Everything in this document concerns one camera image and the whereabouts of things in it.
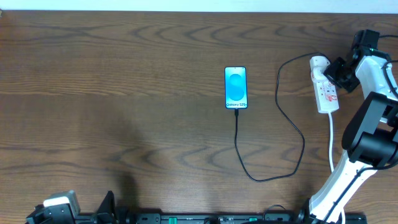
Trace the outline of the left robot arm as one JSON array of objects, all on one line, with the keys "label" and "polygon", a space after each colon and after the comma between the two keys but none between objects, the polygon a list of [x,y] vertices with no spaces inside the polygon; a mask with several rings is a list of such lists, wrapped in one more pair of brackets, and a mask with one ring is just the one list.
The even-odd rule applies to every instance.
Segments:
[{"label": "left robot arm", "polygon": [[52,194],[26,217],[28,224],[117,224],[114,194],[108,191],[94,213],[81,213],[74,190]]}]

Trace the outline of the blue Galaxy smartphone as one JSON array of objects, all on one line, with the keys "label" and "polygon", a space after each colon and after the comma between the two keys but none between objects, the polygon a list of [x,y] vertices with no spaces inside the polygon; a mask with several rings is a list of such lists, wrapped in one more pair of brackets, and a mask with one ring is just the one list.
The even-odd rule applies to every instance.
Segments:
[{"label": "blue Galaxy smartphone", "polygon": [[240,110],[248,107],[246,67],[224,68],[225,107]]}]

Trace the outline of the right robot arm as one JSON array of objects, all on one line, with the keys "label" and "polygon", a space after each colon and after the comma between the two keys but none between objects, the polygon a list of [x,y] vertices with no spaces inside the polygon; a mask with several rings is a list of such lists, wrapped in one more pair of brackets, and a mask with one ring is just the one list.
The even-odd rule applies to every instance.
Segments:
[{"label": "right robot arm", "polygon": [[342,210],[360,186],[377,171],[397,165],[394,61],[378,50],[379,38],[379,32],[360,30],[346,58],[334,62],[325,56],[310,59],[319,113],[331,115],[338,109],[337,88],[352,92],[361,86],[364,101],[343,133],[341,159],[323,187],[306,202],[299,222],[347,222]]}]

